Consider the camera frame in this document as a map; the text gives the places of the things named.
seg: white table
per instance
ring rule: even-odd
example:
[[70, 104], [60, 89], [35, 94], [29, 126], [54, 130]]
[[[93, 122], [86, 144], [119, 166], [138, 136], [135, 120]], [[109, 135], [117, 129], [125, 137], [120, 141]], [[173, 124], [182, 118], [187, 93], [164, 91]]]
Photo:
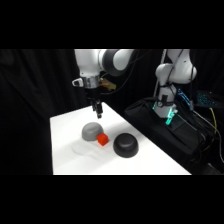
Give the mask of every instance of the white table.
[[[54, 175], [190, 175], [105, 103], [103, 110], [100, 120], [92, 107], [51, 118]], [[89, 122], [102, 125], [110, 139], [107, 145], [82, 139], [82, 128]], [[139, 153], [131, 159], [113, 150], [122, 133], [138, 140]]]

